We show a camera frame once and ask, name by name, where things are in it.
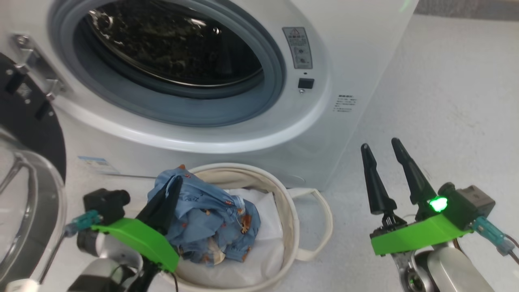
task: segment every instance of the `basket handle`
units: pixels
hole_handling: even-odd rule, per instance
[[[323,238],[321,239],[321,243],[319,243],[319,246],[315,250],[307,250],[303,248],[297,249],[297,255],[295,256],[296,259],[301,261],[311,261],[313,260],[317,254],[323,249],[323,247],[328,243],[330,240],[330,237],[332,237],[333,232],[333,216],[332,211],[330,210],[330,206],[328,205],[328,202],[323,198],[321,193],[316,189],[307,189],[307,188],[294,188],[288,190],[290,197],[292,199],[295,199],[300,196],[309,195],[312,194],[317,201],[319,202],[319,205],[324,211],[324,217],[325,217],[325,223],[326,223],[326,230],[324,231]]]

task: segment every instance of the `round fabric basket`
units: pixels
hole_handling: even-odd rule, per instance
[[[276,287],[285,277],[286,273],[292,266],[295,259],[301,261],[310,261],[326,245],[333,231],[332,212],[326,200],[316,189],[290,189],[287,190],[284,185],[272,174],[245,164],[236,163],[217,163],[209,164],[191,169],[190,172],[205,182],[214,184],[222,189],[256,189],[262,192],[272,192],[274,201],[278,209],[281,225],[283,227],[283,244],[284,256],[281,270],[276,276],[269,280],[254,286],[245,288],[221,289],[204,287],[190,283],[182,279],[178,270],[175,276],[179,283],[181,291],[192,292],[210,292],[210,291],[230,291],[230,292],[253,292],[270,290]],[[313,195],[325,214],[326,229],[320,244],[315,250],[306,250],[299,248],[299,219],[294,206],[293,199],[303,195]],[[163,276],[174,285],[174,279],[168,274]]]

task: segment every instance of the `screw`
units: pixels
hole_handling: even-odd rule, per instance
[[[20,35],[16,38],[16,41],[18,42],[18,44],[23,46],[23,45],[27,44],[27,42],[29,41],[29,38],[24,35]]]

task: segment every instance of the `green plastic part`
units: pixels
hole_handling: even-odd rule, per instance
[[[469,232],[459,230],[443,214],[439,214],[374,237],[371,246],[376,255],[395,254],[448,242]]]
[[[179,256],[164,235],[140,220],[122,218],[108,226],[93,225],[91,228],[111,234],[157,264],[163,271],[173,273],[179,264]]]

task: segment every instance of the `white cloth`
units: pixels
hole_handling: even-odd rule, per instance
[[[245,262],[224,260],[210,268],[180,260],[176,273],[193,284],[214,288],[243,288],[274,277],[283,264],[283,228],[272,193],[257,190],[226,190],[256,206],[261,226]]]

